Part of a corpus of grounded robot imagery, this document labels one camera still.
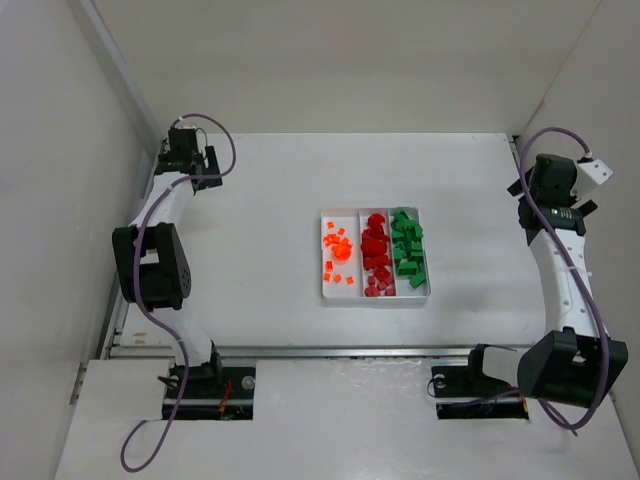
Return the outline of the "red round flower lego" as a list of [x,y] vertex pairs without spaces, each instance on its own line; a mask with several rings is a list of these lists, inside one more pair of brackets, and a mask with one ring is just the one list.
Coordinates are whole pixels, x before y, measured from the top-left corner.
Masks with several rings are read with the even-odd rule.
[[365,257],[375,257],[387,254],[388,243],[384,240],[369,237],[361,242],[361,253]]

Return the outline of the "dark red long lego brick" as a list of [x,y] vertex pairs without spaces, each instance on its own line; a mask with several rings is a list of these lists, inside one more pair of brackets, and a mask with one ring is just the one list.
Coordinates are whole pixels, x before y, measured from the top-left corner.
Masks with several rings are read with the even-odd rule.
[[375,257],[365,257],[363,259],[363,267],[365,270],[374,270],[379,267],[386,267],[392,264],[392,260],[387,254]]

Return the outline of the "red half-round lego base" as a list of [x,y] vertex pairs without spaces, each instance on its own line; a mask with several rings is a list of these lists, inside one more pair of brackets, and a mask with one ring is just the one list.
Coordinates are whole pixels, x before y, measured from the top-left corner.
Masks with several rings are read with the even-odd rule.
[[377,229],[379,227],[381,227],[384,223],[385,223],[386,219],[385,216],[383,214],[380,213],[374,213],[372,215],[370,215],[367,219],[367,225],[371,228],[371,229]]

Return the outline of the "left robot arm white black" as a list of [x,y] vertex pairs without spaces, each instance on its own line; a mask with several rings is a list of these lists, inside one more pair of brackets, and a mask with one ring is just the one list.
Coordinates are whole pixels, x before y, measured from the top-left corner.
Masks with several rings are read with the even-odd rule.
[[170,336],[176,363],[163,382],[172,389],[182,379],[196,384],[222,382],[215,345],[182,313],[192,289],[191,269],[178,235],[187,203],[220,179],[191,180],[191,175],[220,172],[206,134],[192,126],[172,127],[161,147],[152,187],[140,213],[112,233],[118,279],[124,299]]

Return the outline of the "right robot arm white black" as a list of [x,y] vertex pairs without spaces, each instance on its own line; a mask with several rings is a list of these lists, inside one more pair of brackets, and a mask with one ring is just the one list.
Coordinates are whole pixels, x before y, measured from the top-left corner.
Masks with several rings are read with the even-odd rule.
[[600,160],[540,154],[525,174],[529,192],[522,192],[521,181],[510,186],[510,194],[519,199],[519,223],[540,275],[545,335],[524,353],[477,345],[469,355],[472,378],[583,408],[600,403],[611,389],[628,361],[628,349],[597,327],[588,304],[593,295],[585,261],[585,218],[597,206],[582,199],[611,175]]

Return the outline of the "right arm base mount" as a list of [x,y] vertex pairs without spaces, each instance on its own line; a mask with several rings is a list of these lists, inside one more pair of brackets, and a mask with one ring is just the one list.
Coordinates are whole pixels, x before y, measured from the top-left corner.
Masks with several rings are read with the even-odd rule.
[[436,400],[439,420],[529,420],[528,405],[511,382],[483,371],[486,344],[470,350],[465,365],[431,367],[428,394]]

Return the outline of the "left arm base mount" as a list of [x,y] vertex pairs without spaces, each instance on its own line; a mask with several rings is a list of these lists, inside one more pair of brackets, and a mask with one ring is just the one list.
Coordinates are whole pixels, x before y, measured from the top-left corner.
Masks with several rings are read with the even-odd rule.
[[256,389],[256,366],[224,362],[218,353],[210,362],[191,367],[187,383],[177,402],[184,377],[183,366],[172,366],[159,376],[165,393],[162,419],[168,420],[178,405],[175,420],[245,421],[252,420]]

